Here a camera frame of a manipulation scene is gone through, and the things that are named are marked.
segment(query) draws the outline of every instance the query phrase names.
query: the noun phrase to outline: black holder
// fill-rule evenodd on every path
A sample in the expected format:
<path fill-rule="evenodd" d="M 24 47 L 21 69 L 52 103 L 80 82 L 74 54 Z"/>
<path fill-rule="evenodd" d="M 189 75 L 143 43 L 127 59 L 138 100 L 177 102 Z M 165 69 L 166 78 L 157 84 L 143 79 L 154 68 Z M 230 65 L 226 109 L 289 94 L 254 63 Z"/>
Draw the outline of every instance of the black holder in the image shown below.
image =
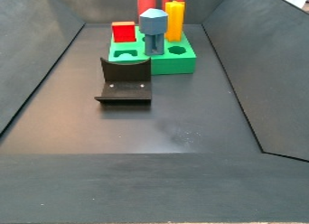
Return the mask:
<path fill-rule="evenodd" d="M 106 84 L 102 97 L 104 102 L 150 102 L 151 101 L 151 59 L 134 64 L 118 64 L 102 60 Z"/>

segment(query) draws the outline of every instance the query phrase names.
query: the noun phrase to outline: yellow block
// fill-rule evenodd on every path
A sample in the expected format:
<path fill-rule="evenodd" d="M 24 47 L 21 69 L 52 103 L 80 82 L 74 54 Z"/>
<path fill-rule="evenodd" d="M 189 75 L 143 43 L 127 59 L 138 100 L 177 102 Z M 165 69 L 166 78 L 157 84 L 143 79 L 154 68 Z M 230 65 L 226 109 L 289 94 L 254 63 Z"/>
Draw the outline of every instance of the yellow block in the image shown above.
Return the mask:
<path fill-rule="evenodd" d="M 166 38 L 170 42 L 181 41 L 183 15 L 185 15 L 185 2 L 166 3 L 167 18 L 167 32 Z"/>

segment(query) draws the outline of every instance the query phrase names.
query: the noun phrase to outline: green block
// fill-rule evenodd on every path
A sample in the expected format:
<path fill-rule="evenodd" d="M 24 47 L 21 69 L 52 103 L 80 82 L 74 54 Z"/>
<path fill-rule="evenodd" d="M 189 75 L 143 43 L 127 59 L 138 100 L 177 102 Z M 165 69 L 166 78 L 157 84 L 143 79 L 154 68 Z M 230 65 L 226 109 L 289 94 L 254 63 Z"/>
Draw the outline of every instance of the green block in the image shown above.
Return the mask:
<path fill-rule="evenodd" d="M 136 42 L 114 42 L 111 39 L 108 61 L 135 63 L 145 61 L 145 35 L 135 26 Z M 165 41 L 165 54 L 151 56 L 153 75 L 194 73 L 197 56 L 191 49 L 185 33 L 179 42 Z"/>

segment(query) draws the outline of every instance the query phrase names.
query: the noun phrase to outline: dark gray surface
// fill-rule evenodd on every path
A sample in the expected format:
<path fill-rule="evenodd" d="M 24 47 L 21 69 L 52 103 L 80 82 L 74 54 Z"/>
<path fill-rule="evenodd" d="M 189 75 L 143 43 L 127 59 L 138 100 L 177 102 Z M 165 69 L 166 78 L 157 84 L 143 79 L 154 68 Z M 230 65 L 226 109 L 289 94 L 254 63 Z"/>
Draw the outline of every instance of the dark gray surface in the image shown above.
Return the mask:
<path fill-rule="evenodd" d="M 0 133 L 79 32 L 59 0 L 0 0 Z"/>
<path fill-rule="evenodd" d="M 226 0 L 203 26 L 264 150 L 309 160 L 308 14 Z"/>
<path fill-rule="evenodd" d="M 138 22 L 136 0 L 63 0 L 87 23 Z M 185 23 L 201 24 L 223 0 L 186 0 Z"/>
<path fill-rule="evenodd" d="M 0 154 L 260 153 L 201 25 L 194 74 L 153 76 L 151 107 L 102 107 L 110 25 L 87 25 L 0 140 Z"/>
<path fill-rule="evenodd" d="M 1 155 L 0 222 L 308 222 L 308 172 L 268 154 Z"/>

